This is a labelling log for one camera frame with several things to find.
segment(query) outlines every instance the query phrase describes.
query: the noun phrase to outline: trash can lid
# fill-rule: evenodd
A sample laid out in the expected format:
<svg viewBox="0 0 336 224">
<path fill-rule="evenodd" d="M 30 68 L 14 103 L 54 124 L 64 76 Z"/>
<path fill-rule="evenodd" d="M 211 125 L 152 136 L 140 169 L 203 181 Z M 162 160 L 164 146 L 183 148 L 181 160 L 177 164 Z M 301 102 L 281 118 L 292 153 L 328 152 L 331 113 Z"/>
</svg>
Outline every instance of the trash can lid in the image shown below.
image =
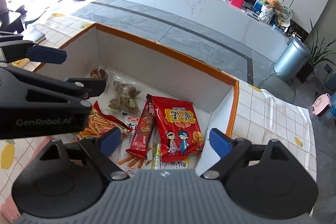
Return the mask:
<svg viewBox="0 0 336 224">
<path fill-rule="evenodd" d="M 293 45 L 302 53 L 305 57 L 310 58 L 311 53 L 308 47 L 303 44 L 297 37 L 292 38 Z"/>
</svg>

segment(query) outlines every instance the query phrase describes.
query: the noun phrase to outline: transparent stool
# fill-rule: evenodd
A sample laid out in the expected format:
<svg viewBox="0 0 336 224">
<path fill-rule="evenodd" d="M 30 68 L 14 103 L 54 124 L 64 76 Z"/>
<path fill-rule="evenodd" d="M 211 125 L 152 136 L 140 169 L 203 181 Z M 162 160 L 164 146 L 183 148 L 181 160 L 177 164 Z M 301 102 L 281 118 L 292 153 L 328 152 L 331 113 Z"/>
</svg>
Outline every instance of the transparent stool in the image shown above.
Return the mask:
<svg viewBox="0 0 336 224">
<path fill-rule="evenodd" d="M 259 83 L 257 88 L 267 90 L 274 97 L 277 97 L 289 104 L 294 103 L 296 95 L 294 82 L 282 73 L 274 73 L 267 76 Z"/>
</svg>

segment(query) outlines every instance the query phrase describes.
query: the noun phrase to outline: red logo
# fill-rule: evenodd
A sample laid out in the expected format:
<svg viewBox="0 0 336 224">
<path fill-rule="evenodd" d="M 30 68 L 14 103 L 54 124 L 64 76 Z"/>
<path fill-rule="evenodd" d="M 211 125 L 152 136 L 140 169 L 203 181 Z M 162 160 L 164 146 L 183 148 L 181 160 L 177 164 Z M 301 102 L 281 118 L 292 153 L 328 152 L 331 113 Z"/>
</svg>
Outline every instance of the red logo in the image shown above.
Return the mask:
<svg viewBox="0 0 336 224">
<path fill-rule="evenodd" d="M 139 122 L 139 118 L 137 118 L 137 117 L 127 117 L 127 120 L 129 121 L 129 122 Z"/>
</svg>

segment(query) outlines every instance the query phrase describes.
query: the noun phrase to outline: cartoon character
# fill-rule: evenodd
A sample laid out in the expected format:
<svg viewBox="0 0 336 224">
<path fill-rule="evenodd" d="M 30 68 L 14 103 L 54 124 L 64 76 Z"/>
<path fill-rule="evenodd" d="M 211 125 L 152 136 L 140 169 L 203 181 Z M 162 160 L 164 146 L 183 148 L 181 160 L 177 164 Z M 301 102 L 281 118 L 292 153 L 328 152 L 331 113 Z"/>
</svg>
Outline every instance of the cartoon character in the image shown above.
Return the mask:
<svg viewBox="0 0 336 224">
<path fill-rule="evenodd" d="M 167 131 L 167 138 L 168 138 L 168 152 L 170 154 L 174 154 L 177 150 L 177 145 L 175 143 L 175 134 L 172 131 Z"/>
<path fill-rule="evenodd" d="M 189 138 L 188 133 L 185 130 L 180 130 L 178 132 L 178 137 L 181 139 L 180 151 L 181 154 L 184 154 L 189 146 L 187 138 Z"/>
</svg>

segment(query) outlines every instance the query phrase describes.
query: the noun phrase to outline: brown and red wrapper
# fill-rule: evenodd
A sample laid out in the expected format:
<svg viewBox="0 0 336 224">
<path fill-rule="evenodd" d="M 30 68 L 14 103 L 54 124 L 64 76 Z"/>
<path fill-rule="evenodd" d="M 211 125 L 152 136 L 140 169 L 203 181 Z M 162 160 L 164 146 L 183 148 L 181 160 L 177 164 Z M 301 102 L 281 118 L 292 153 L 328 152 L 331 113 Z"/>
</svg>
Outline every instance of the brown and red wrapper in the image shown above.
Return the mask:
<svg viewBox="0 0 336 224">
<path fill-rule="evenodd" d="M 131 147 L 126 150 L 132 156 L 147 159 L 147 147 L 155 125 L 155 112 L 151 95 L 147 94 L 147 101 L 136 128 Z"/>
</svg>

